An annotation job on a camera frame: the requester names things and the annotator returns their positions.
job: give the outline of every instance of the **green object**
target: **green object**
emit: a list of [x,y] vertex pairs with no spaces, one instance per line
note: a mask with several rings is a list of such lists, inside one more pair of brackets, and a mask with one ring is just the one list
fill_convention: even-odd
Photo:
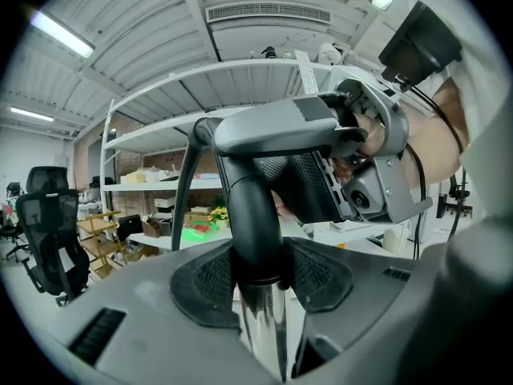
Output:
[[191,227],[184,227],[182,229],[182,238],[185,241],[193,241],[193,242],[205,242],[208,241],[214,233],[219,229],[219,227],[212,222],[192,222],[191,225],[204,225],[208,227],[207,232],[199,231],[198,229],[194,229]]

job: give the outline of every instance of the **brick wall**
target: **brick wall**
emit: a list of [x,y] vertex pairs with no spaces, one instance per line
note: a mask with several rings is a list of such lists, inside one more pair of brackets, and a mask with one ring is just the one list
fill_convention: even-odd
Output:
[[[141,128],[142,124],[128,119],[127,117],[115,113],[111,119],[111,128],[116,129],[116,136],[132,132]],[[87,173],[87,153],[89,146],[93,144],[103,132],[103,123],[88,132],[80,141],[75,144],[75,163],[74,174],[77,189],[85,189],[89,186],[91,178]],[[180,169],[184,159],[184,152],[170,152],[166,154],[159,154],[156,156],[148,156],[145,158],[145,167],[157,167],[160,169],[172,169],[174,164],[176,169]],[[134,172],[139,168],[140,158],[139,154],[132,152],[121,152],[115,158],[115,174],[116,182],[119,183],[119,178]],[[217,173],[217,166],[214,156],[210,152],[202,155],[198,163],[197,173],[215,172]],[[206,205],[212,206],[214,199],[222,195],[220,189],[216,190],[191,190],[188,205]],[[153,205],[154,198],[169,198],[175,196],[174,191],[155,191],[144,192],[141,199],[140,192],[113,192],[112,204],[114,209],[121,211],[120,216],[142,214],[155,212]]]

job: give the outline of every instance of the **metal cylinder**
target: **metal cylinder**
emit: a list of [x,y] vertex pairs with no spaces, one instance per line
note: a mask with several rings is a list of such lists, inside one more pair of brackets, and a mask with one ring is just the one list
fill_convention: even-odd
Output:
[[254,356],[282,382],[287,379],[287,313],[279,282],[239,285],[242,318]]

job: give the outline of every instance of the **white wall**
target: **white wall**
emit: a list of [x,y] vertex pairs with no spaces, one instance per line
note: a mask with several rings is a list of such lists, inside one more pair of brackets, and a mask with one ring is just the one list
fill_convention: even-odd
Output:
[[56,165],[55,157],[62,155],[67,157],[68,182],[73,187],[73,145],[39,134],[0,128],[0,200],[5,198],[10,182],[20,182],[25,190],[32,167]]

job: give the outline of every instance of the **black vent grille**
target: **black vent grille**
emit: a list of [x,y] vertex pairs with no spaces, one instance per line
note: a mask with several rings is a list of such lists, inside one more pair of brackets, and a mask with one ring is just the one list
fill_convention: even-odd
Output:
[[126,316],[124,312],[103,308],[71,344],[70,351],[85,363],[95,365]]
[[392,277],[401,281],[408,281],[410,279],[411,272],[403,269],[397,269],[394,267],[387,268],[383,271],[388,277]]

